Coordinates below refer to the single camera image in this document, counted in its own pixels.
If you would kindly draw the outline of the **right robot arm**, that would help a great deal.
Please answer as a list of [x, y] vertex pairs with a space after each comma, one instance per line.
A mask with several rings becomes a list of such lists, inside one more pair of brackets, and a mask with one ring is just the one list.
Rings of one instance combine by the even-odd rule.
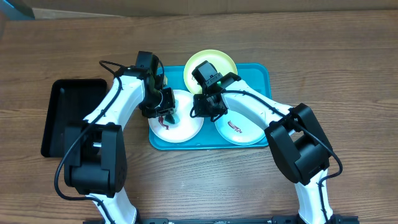
[[326, 180], [341, 172], [328, 173], [329, 158], [339, 166], [342, 163], [311, 108], [278, 103], [253, 90], [237, 74], [222, 75], [208, 61], [197, 65], [192, 75], [202, 91], [193, 97], [190, 116], [215, 122], [235, 111], [262, 128], [276, 166], [295, 185], [301, 221], [331, 223]]

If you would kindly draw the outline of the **green sponge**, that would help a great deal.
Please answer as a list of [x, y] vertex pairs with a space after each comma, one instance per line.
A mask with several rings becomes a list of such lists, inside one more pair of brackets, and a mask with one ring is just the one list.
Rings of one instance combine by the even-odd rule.
[[170, 124], [177, 124], [180, 122], [180, 118], [177, 114], [167, 114], [164, 116], [164, 120]]

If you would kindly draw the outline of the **yellow-green plate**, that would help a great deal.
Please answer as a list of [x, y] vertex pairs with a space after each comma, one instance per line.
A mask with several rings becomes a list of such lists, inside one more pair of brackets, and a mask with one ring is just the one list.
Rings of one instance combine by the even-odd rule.
[[201, 93], [201, 86], [193, 77], [192, 72], [205, 60], [210, 62], [215, 67], [217, 72], [220, 72], [222, 75], [226, 75], [229, 72], [233, 72], [235, 74], [238, 73], [238, 69], [234, 61], [224, 52], [214, 49], [199, 51], [188, 59], [183, 71], [183, 80], [185, 86], [187, 87], [188, 91], [194, 95]]

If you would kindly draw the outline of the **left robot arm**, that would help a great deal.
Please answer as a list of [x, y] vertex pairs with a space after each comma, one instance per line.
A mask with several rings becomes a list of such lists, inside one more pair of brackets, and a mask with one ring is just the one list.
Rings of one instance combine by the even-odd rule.
[[136, 108], [146, 118], [175, 113], [175, 98], [157, 70], [162, 62], [140, 51], [134, 65], [118, 65], [113, 85], [101, 103], [82, 121], [65, 128], [65, 154], [54, 178], [56, 193], [65, 200], [92, 201], [103, 223], [137, 223], [139, 214], [124, 184], [127, 157], [123, 130]]

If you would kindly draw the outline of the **white plate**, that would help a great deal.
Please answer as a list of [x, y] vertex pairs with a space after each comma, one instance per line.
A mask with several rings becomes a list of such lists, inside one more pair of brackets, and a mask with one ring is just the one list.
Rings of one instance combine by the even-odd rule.
[[149, 118], [152, 132], [161, 140], [171, 143], [185, 142], [199, 133], [204, 118], [190, 116], [193, 108], [193, 94], [185, 90], [174, 90], [175, 113], [172, 115], [175, 123], [166, 121], [165, 116]]

